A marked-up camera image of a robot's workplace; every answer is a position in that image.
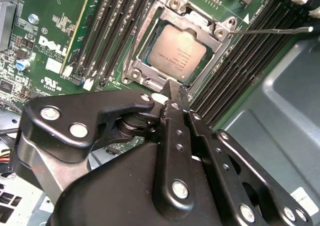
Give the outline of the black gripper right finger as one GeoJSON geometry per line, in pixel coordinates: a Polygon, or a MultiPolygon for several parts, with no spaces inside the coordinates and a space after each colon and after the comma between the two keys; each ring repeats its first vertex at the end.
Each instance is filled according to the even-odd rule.
{"type": "Polygon", "coordinates": [[[226,131],[210,133],[178,88],[191,146],[199,156],[223,225],[312,225],[305,209],[226,131]]]}

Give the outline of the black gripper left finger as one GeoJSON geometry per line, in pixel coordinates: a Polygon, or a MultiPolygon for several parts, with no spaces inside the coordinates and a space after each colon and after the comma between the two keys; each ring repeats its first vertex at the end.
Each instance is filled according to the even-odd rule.
{"type": "Polygon", "coordinates": [[[191,211],[192,146],[179,87],[168,81],[158,94],[129,89],[35,98],[23,109],[19,161],[56,205],[77,179],[154,143],[156,209],[191,211]]]}

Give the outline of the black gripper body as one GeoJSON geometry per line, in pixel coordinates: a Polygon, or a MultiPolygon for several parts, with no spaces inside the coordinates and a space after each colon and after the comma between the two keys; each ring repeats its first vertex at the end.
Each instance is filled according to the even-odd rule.
{"type": "Polygon", "coordinates": [[[203,164],[193,160],[195,206],[182,219],[168,219],[152,199],[159,146],[148,143],[116,157],[68,186],[48,225],[236,225],[215,202],[203,164]]]}

